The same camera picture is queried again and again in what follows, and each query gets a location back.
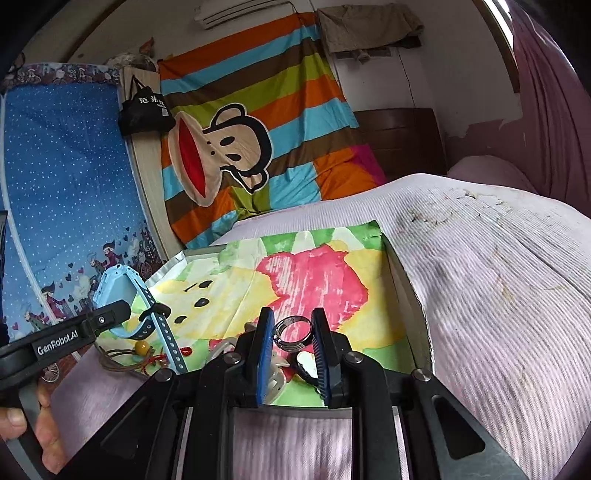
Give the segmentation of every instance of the brown cloth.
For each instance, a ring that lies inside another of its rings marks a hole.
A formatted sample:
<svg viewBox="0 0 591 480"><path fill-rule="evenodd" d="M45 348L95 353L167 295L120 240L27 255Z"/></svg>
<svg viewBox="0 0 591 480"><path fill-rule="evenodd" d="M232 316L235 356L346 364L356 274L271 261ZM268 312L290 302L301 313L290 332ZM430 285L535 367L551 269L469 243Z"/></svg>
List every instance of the brown cloth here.
<svg viewBox="0 0 591 480"><path fill-rule="evenodd" d="M404 4L320 8L318 18L329 53L383 47L423 30Z"/></svg>

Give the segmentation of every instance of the wooden board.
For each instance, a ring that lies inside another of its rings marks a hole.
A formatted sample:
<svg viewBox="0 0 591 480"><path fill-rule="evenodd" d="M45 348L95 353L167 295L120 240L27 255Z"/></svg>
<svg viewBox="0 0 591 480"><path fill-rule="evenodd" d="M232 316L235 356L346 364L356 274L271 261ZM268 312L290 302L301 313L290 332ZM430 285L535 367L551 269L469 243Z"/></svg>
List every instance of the wooden board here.
<svg viewBox="0 0 591 480"><path fill-rule="evenodd" d="M388 181L413 173L447 173L432 109L387 108L355 112L355 116Z"/></svg>

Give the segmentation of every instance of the striped blanket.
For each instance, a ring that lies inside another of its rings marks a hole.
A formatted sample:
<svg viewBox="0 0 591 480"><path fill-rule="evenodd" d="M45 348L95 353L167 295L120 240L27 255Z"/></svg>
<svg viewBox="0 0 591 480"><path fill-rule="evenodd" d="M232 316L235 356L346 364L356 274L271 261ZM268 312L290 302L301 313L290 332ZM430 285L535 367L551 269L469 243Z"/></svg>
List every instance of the striped blanket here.
<svg viewBox="0 0 591 480"><path fill-rule="evenodd" d="M188 248L240 219L364 192L384 174L322 53L293 14L160 62L168 219Z"/></svg>

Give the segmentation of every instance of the yellow paint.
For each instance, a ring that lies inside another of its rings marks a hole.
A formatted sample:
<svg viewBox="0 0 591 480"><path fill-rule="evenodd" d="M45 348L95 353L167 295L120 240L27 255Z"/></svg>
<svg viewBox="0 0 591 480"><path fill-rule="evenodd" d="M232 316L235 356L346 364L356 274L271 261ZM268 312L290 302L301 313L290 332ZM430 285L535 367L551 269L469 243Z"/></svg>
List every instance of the yellow paint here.
<svg viewBox="0 0 591 480"><path fill-rule="evenodd" d="M368 289L368 301L338 331L349 338L353 350L360 352L399 341L405 330L386 253L355 250L345 256L345 262Z"/></svg>
<svg viewBox="0 0 591 480"><path fill-rule="evenodd" d="M189 288L190 286L191 284L188 281L164 280L162 283L157 284L154 288L159 293L174 294L184 290L185 288Z"/></svg>
<svg viewBox="0 0 591 480"><path fill-rule="evenodd" d="M212 282L206 288L199 288L205 280ZM197 285L185 292L193 284ZM168 324L175 337L193 341L236 336L244 332L246 322L258 317L262 307L277 299L271 280L265 274L241 267L212 274L198 264L191 269L186 281L162 282L152 293L158 301L172 308ZM201 298L208 299L209 303L196 307L195 303ZM174 323L180 316L186 318Z"/></svg>
<svg viewBox="0 0 591 480"><path fill-rule="evenodd" d="M331 247L335 252L348 252L349 247L345 242L342 240L332 240L327 243L329 247Z"/></svg>
<svg viewBox="0 0 591 480"><path fill-rule="evenodd" d="M139 325L139 315L136 313L132 313L131 317L129 317L129 320L127 320L127 322L125 322L123 324L123 327L128 332L133 332L138 327L138 325ZM135 342L133 340L130 340L130 342L132 345L135 346Z"/></svg>

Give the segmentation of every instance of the human hand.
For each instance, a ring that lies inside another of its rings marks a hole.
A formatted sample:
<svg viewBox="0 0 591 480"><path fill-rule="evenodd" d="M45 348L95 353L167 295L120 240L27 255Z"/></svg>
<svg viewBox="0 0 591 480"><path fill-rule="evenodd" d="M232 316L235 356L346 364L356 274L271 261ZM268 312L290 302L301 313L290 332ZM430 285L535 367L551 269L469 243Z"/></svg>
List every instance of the human hand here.
<svg viewBox="0 0 591 480"><path fill-rule="evenodd" d="M43 449L43 465L51 473L58 473L66 463L60 432L50 410L50 396L42 384L37 387L37 399L41 411L35 425L35 435ZM18 408L0 408L0 436L4 440L15 439L25 433L27 421Z"/></svg>

